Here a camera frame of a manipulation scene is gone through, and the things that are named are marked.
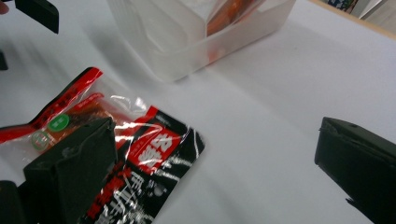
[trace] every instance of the plastic container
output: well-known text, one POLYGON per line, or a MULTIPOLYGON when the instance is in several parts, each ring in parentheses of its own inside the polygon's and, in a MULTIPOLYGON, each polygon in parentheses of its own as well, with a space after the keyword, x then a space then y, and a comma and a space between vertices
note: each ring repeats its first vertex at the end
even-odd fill
POLYGON ((279 29, 295 0, 266 0, 241 21, 210 36, 206 25, 219 0, 107 2, 138 57, 154 75, 173 81, 279 29))

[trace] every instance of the packaged snack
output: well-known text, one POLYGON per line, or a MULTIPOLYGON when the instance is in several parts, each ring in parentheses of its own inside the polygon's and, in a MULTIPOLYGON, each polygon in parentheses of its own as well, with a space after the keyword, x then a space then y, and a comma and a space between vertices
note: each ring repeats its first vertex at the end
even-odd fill
POLYGON ((190 126, 142 99, 117 95, 101 75, 88 68, 31 122, 0 129, 0 158, 20 184, 32 160, 79 127, 112 118, 119 161, 77 223, 151 223, 205 144, 190 126))

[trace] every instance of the white surface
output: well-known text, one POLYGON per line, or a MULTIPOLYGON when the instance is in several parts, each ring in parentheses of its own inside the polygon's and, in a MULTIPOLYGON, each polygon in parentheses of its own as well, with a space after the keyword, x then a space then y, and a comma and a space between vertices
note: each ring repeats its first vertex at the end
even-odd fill
MULTIPOLYGON (((396 42, 306 1, 285 26, 164 84, 145 75, 104 0, 52 1, 54 35, 18 10, 0 19, 0 126, 24 123, 88 66, 206 139, 155 223, 371 223, 315 164, 324 116, 396 142, 396 42)), ((0 179, 10 178, 0 163, 0 179)))

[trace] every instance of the black object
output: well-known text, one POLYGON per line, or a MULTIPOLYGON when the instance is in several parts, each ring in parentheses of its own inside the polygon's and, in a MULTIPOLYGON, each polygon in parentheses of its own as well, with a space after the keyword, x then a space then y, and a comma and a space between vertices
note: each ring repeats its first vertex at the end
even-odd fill
POLYGON ((396 145, 353 123, 324 118, 315 163, 374 223, 396 223, 396 145))
POLYGON ((0 71, 8 70, 6 57, 4 56, 3 51, 0 50, 0 71))
POLYGON ((111 119, 82 126, 23 169, 18 193, 15 184, 0 181, 1 223, 78 223, 116 159, 111 119))
POLYGON ((46 0, 15 0, 15 6, 24 14, 49 28, 53 33, 59 33, 59 12, 50 2, 46 0))

